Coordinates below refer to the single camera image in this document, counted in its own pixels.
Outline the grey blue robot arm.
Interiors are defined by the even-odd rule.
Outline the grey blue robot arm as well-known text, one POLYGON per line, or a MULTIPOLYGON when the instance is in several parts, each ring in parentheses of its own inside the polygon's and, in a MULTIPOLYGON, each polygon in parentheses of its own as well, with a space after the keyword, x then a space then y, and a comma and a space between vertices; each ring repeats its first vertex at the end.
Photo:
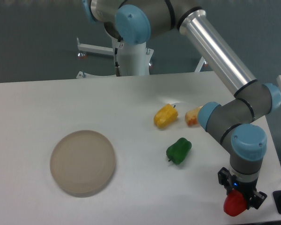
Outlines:
POLYGON ((198 121, 230 155, 229 168, 218 172, 227 191, 224 212, 236 216, 258 209, 266 194, 256 184, 266 153, 267 136, 253 122, 281 104, 273 84, 261 84, 207 20, 194 0, 84 0, 90 22, 102 22, 112 38, 117 76, 148 75, 146 43, 172 29, 188 37, 234 96, 226 105, 205 104, 198 121))

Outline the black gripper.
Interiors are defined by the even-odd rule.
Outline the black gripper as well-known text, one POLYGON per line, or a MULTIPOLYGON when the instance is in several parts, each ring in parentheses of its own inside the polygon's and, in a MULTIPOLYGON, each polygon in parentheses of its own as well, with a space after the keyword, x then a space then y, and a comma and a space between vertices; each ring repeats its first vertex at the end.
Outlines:
POLYGON ((244 199, 249 199, 247 204, 248 210, 250 208, 258 210, 267 198, 267 194, 256 190, 258 178, 255 175, 241 174, 239 176, 238 173, 228 171, 225 167, 222 167, 217 175, 218 182, 224 186, 227 195, 232 190, 236 190, 243 195, 244 199))

